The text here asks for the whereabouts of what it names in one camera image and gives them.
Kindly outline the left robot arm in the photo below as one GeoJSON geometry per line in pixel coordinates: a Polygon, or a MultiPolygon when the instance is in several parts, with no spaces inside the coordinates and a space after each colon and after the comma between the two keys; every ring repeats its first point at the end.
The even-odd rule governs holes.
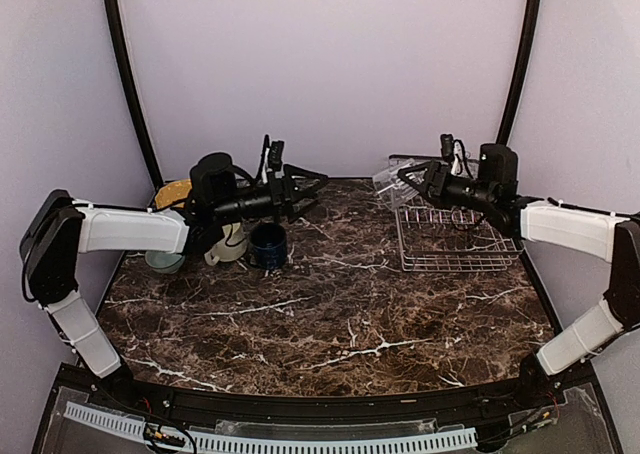
{"type": "Polygon", "coordinates": [[[52,191],[19,246],[24,299],[38,304],[60,328],[86,367],[103,379],[101,391],[120,410],[141,401],[140,386],[124,373],[125,362],[76,280],[77,258],[93,251],[155,251],[203,254],[241,220],[301,216],[298,203],[313,201],[328,182],[325,174],[285,164],[255,177],[225,153],[202,158],[190,170],[191,189],[180,207],[111,207],[52,191]]]}

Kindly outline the dark blue mug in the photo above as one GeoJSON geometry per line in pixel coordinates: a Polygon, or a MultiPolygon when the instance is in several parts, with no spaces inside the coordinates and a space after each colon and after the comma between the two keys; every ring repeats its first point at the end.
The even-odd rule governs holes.
{"type": "Polygon", "coordinates": [[[282,268],[288,256],[287,235],[283,226],[261,223],[249,235],[249,264],[273,271],[282,268]]]}

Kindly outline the yellow polka dot plate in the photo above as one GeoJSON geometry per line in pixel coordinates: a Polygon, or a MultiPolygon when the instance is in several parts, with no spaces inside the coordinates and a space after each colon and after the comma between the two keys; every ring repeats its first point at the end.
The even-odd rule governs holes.
{"type": "Polygon", "coordinates": [[[189,179],[170,182],[159,189],[154,198],[154,207],[158,210],[165,208],[183,208],[192,188],[189,179]]]}

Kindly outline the clear drinking glass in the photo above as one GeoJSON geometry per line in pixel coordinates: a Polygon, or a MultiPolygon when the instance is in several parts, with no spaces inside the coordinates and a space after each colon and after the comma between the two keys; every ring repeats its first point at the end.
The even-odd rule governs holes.
{"type": "Polygon", "coordinates": [[[398,178],[398,170],[389,166],[372,177],[374,190],[379,200],[390,210],[408,204],[416,192],[398,178]]]}
{"type": "Polygon", "coordinates": [[[407,155],[390,155],[388,157],[388,166],[390,170],[404,169],[411,167],[416,163],[416,159],[407,155]]]}

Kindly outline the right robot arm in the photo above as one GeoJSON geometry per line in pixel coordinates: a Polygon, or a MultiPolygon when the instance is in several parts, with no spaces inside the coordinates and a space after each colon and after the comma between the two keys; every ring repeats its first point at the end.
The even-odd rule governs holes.
{"type": "Polygon", "coordinates": [[[589,254],[610,266],[596,305],[521,363],[510,398],[534,406],[549,382],[639,327],[639,218],[581,209],[517,192],[515,162],[483,160],[475,177],[455,176],[440,161],[402,168],[398,177],[435,207],[477,211],[502,235],[589,254]]]}

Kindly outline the pale green bowl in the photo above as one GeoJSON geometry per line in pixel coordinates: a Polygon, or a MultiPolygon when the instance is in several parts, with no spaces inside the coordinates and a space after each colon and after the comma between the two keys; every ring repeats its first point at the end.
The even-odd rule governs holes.
{"type": "Polygon", "coordinates": [[[160,274],[174,274],[184,264],[186,257],[181,254],[159,251],[147,251],[145,253],[146,264],[160,274]]]}

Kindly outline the cream ribbed mug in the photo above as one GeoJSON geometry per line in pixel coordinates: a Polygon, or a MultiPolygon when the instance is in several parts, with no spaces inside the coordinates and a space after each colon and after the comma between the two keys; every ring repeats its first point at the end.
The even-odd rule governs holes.
{"type": "Polygon", "coordinates": [[[235,262],[247,251],[248,239],[243,224],[236,222],[222,226],[223,238],[204,254],[207,265],[235,262]]]}

